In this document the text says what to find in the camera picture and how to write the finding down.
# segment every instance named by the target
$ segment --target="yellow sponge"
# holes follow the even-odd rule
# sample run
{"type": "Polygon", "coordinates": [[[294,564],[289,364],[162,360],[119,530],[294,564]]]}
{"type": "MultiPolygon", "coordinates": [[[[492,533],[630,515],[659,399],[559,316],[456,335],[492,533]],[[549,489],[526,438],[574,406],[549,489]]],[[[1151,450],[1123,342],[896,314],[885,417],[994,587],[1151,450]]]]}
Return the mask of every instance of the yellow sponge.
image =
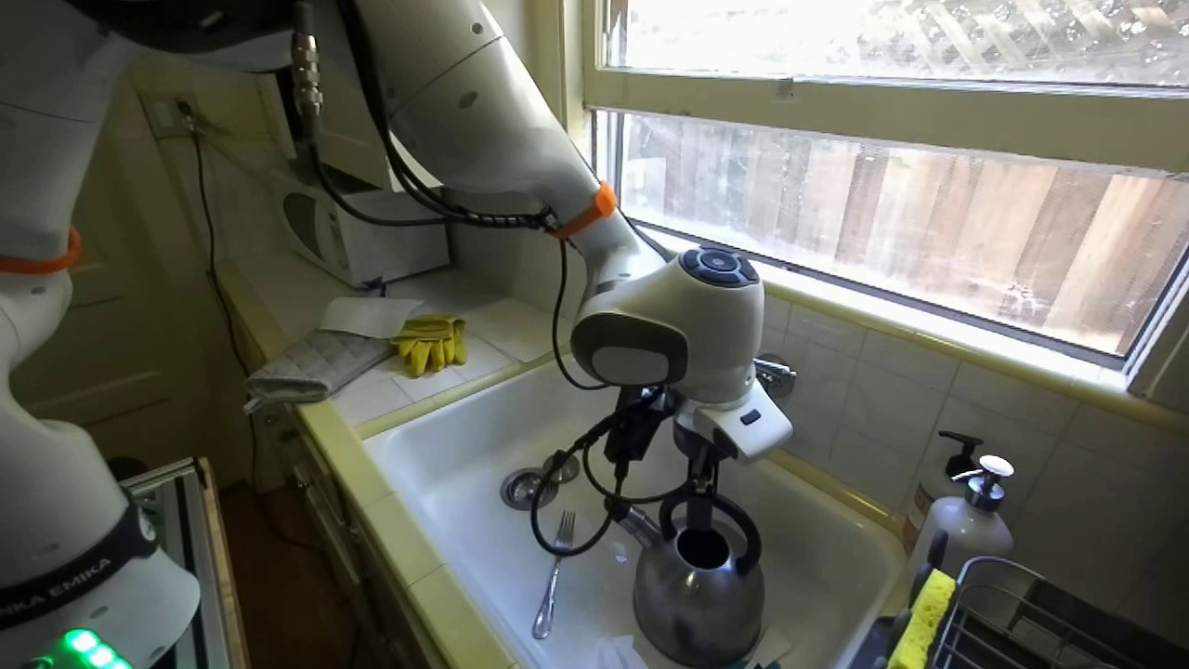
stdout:
{"type": "Polygon", "coordinates": [[[918,591],[913,615],[891,652],[890,669],[924,669],[931,647],[942,631],[942,622],[953,605],[957,579],[949,572],[931,572],[924,587],[918,591]]]}
{"type": "Polygon", "coordinates": [[[407,375],[429,375],[448,364],[466,364],[470,360],[470,342],[466,342],[466,320],[451,316],[415,316],[401,329],[396,338],[397,364],[407,375]]]}

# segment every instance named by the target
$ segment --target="soap dispenser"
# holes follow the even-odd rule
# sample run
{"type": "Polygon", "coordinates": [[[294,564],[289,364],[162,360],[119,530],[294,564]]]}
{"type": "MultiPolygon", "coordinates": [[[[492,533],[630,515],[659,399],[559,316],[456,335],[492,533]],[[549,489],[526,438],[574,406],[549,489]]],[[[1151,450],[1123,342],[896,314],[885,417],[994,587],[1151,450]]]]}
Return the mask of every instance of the soap dispenser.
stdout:
{"type": "Polygon", "coordinates": [[[936,437],[953,444],[953,458],[946,461],[946,468],[924,468],[924,476],[918,481],[913,499],[905,518],[911,541],[918,541],[924,533],[931,505],[936,499],[964,495],[964,471],[979,468],[979,458],[974,458],[974,450],[983,447],[979,437],[964,437],[964,430],[936,430],[936,437]]]}
{"type": "Polygon", "coordinates": [[[974,471],[959,471],[967,482],[967,499],[936,499],[931,505],[931,522],[911,554],[911,578],[924,578],[931,568],[946,568],[959,578],[970,557],[1009,554],[1016,546],[1010,530],[1000,518],[1009,499],[1005,481],[1016,476],[1009,458],[984,455],[974,471]]]}

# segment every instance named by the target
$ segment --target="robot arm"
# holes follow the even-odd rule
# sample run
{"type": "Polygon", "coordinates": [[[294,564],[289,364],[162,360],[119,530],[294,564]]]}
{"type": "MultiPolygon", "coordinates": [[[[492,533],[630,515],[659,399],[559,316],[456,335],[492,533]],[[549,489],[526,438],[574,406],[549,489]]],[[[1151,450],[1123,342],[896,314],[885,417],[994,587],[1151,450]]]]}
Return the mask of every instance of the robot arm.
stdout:
{"type": "Polygon", "coordinates": [[[762,282],[728,251],[659,262],[574,148],[479,0],[356,0],[386,123],[456,194],[527,194],[588,262],[575,360],[610,386],[668,386],[682,424],[759,458],[791,424],[756,385],[762,282]]]}
{"type": "Polygon", "coordinates": [[[67,5],[0,15],[0,666],[100,653],[106,641],[113,666],[148,666],[186,631],[199,579],[90,437],[35,422],[8,392],[71,305],[71,210],[132,45],[67,5]]]}

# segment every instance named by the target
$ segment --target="kettle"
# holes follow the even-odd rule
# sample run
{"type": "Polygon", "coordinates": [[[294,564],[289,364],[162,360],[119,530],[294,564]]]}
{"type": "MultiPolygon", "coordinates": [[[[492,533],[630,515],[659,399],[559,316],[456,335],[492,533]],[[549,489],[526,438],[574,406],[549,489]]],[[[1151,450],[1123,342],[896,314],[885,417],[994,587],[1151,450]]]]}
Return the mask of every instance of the kettle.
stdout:
{"type": "Polygon", "coordinates": [[[762,631],[765,579],[756,522],[728,499],[668,499],[661,523],[645,511],[622,515],[622,530],[641,541],[632,609],[641,631],[682,666],[731,666],[762,631]],[[742,533],[731,554],[724,522],[742,533]]]}

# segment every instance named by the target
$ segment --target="kitchen sink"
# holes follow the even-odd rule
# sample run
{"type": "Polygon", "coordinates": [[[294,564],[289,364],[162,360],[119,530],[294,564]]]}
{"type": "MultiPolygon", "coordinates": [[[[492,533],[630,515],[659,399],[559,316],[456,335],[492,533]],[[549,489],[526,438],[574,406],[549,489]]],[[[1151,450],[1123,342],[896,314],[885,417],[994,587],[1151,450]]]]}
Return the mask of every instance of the kitchen sink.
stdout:
{"type": "MultiPolygon", "coordinates": [[[[537,544],[527,515],[502,502],[512,471],[574,447],[612,399],[612,392],[574,392],[554,364],[544,364],[368,438],[392,495],[516,666],[668,666],[635,627],[641,546],[616,523],[594,549],[562,564],[554,627],[537,641],[532,616],[554,557],[537,544]]],[[[600,447],[593,466],[610,482],[600,447]]],[[[684,458],[661,427],[626,495],[659,495],[682,481],[684,458]]],[[[765,631],[750,661],[850,666],[905,578],[891,537],[768,461],[724,461],[720,495],[742,505],[765,541],[765,631]]],[[[601,523],[601,499],[583,476],[544,505],[545,541],[562,511],[581,515],[575,544],[601,523]]]]}

